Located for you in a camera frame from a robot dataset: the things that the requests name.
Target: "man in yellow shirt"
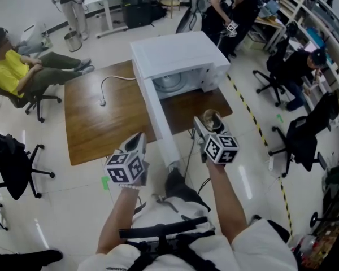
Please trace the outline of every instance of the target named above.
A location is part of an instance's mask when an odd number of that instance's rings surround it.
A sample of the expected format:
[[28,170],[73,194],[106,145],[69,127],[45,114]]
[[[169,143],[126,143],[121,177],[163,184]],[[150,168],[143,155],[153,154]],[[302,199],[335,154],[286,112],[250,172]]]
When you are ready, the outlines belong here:
[[90,59],[79,60],[50,52],[40,59],[20,55],[12,50],[6,34],[0,31],[0,88],[18,97],[35,93],[49,85],[92,72]]

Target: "white floor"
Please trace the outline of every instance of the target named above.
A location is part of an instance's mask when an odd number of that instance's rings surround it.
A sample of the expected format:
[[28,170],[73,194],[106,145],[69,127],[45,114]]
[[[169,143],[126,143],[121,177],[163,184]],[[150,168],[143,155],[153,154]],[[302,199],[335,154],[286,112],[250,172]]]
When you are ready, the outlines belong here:
[[[84,41],[79,51],[69,53],[67,50],[63,39],[67,29],[51,34],[54,44],[51,50],[76,58],[91,57],[93,65],[99,69],[131,59],[131,41],[174,33],[183,13],[184,10],[180,13],[175,11],[173,19],[165,18],[154,22],[154,27],[131,29],[99,40],[95,38],[95,34],[99,32],[101,22],[91,18],[88,20],[90,38]],[[252,70],[265,71],[266,59],[261,51],[240,51],[238,58],[232,60],[229,74],[257,118],[270,149],[273,149],[281,146],[281,141],[277,134],[271,132],[271,126],[277,125],[286,131],[293,119],[305,115],[306,112],[304,108],[293,113],[276,108],[271,91],[256,94],[256,88],[262,84],[254,78]],[[257,213],[288,229],[284,200],[276,179],[285,168],[284,157],[276,156],[274,170],[269,172],[268,150],[232,84],[225,80],[220,89],[233,110],[233,114],[226,117],[225,121],[240,144],[238,157],[226,169],[246,216],[250,219]],[[56,93],[64,100],[64,87],[52,87],[48,92]],[[99,232],[120,190],[113,185],[110,185],[110,191],[103,189],[101,177],[105,175],[102,165],[104,159],[75,167],[70,165],[64,103],[45,101],[42,112],[46,119],[43,124],[36,120],[35,111],[27,116],[24,110],[15,109],[9,100],[0,97],[0,132],[4,135],[10,133],[19,141],[25,142],[27,150],[33,150],[37,143],[44,144],[45,150],[40,151],[36,160],[37,168],[56,173],[54,180],[45,175],[35,175],[37,190],[43,193],[41,199],[35,199],[29,187],[18,201],[14,201],[5,189],[0,189],[3,215],[10,228],[8,232],[0,230],[0,253],[40,251],[47,244],[60,249],[65,256],[61,262],[52,264],[46,270],[76,270],[78,263],[95,253]],[[177,134],[175,138],[184,169],[192,141],[187,132]],[[318,135],[318,141],[319,151],[334,165],[339,159],[339,128],[331,133],[323,131]],[[201,163],[198,152],[199,149],[195,146],[187,175],[188,184],[195,190],[208,177],[208,171]],[[146,161],[150,163],[150,174],[148,186],[140,192],[143,201],[153,191],[163,191],[166,177],[155,142],[147,146]],[[321,213],[323,174],[324,171],[317,164],[310,173],[301,165],[291,164],[289,175],[283,180],[294,234],[309,232],[311,215],[315,211]],[[211,218],[217,222],[210,183],[202,190],[201,197],[212,208]]]

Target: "yellow and black tape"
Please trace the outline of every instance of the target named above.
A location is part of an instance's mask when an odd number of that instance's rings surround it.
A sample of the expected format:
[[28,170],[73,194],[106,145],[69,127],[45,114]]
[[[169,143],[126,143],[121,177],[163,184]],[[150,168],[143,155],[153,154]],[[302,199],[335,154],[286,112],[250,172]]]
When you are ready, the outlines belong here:
[[[253,119],[255,125],[256,125],[256,128],[258,129],[259,131],[259,134],[261,136],[261,139],[265,145],[265,148],[267,150],[267,147],[268,147],[268,144],[266,142],[266,139],[265,139],[265,136],[260,128],[260,125],[258,124],[253,112],[251,111],[249,105],[245,102],[245,99],[244,97],[242,96],[242,94],[240,93],[240,91],[238,90],[237,86],[235,85],[235,83],[232,81],[231,77],[229,74],[227,74],[227,78],[229,79],[229,81],[231,82],[233,88],[235,89],[236,93],[238,94],[238,96],[240,97],[240,99],[242,100],[244,106],[246,107],[247,111],[249,112],[251,118]],[[282,191],[282,196],[284,197],[284,201],[285,201],[285,208],[286,208],[286,212],[287,212],[287,215],[288,215],[288,220],[289,220],[289,228],[290,228],[290,236],[293,237],[293,223],[292,223],[292,218],[290,216],[290,210],[289,210],[289,204],[288,204],[288,200],[286,199],[286,193],[285,193],[285,188],[284,188],[284,185],[283,185],[283,181],[281,179],[281,177],[279,177],[279,183],[280,183],[280,187],[281,187],[281,191]]]

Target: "yellow shirt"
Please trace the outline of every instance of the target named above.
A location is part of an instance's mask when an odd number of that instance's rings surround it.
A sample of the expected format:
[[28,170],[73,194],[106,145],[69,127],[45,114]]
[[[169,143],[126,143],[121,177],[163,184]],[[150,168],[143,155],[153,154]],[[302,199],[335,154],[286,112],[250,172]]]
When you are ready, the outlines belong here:
[[21,55],[14,50],[9,50],[4,60],[0,60],[0,88],[15,94],[17,97],[23,97],[24,94],[18,95],[16,87],[19,81],[29,72],[29,66],[20,61]]

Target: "green tape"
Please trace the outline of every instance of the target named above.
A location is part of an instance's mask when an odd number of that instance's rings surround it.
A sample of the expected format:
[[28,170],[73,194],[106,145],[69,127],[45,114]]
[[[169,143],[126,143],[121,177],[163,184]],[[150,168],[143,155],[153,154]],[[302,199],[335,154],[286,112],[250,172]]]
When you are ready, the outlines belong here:
[[109,177],[107,176],[102,177],[102,185],[103,185],[103,189],[105,190],[109,190],[108,181],[109,181]]
[[283,118],[281,117],[281,115],[277,115],[276,117],[281,121],[281,123],[284,122],[284,121],[283,121]]

